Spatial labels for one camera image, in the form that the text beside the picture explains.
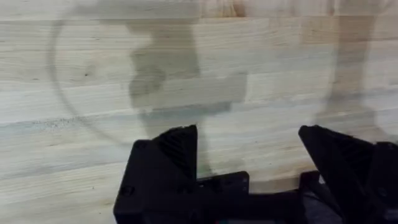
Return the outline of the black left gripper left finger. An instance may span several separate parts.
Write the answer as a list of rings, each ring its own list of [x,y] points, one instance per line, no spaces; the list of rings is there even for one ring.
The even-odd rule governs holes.
[[[116,222],[145,223],[148,202],[191,190],[197,180],[197,144],[194,124],[135,141],[113,208]]]

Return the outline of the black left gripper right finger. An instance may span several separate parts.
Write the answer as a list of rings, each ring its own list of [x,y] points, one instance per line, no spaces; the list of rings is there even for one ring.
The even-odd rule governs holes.
[[[314,125],[298,135],[345,223],[397,223],[397,145]]]

